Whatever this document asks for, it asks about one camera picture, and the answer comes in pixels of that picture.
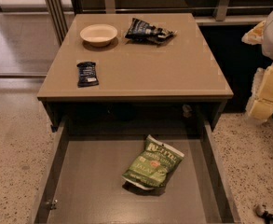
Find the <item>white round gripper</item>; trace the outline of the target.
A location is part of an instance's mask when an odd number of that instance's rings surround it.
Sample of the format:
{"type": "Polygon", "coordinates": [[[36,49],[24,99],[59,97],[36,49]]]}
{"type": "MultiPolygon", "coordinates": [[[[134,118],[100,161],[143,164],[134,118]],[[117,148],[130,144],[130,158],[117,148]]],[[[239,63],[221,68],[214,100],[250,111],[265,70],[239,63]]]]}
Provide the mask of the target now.
{"type": "MultiPolygon", "coordinates": [[[[263,54],[273,60],[273,11],[266,21],[255,25],[241,41],[249,45],[262,43],[263,54]]],[[[256,70],[251,92],[246,104],[247,115],[257,120],[268,120],[273,115],[273,63],[267,69],[256,70]]]]}

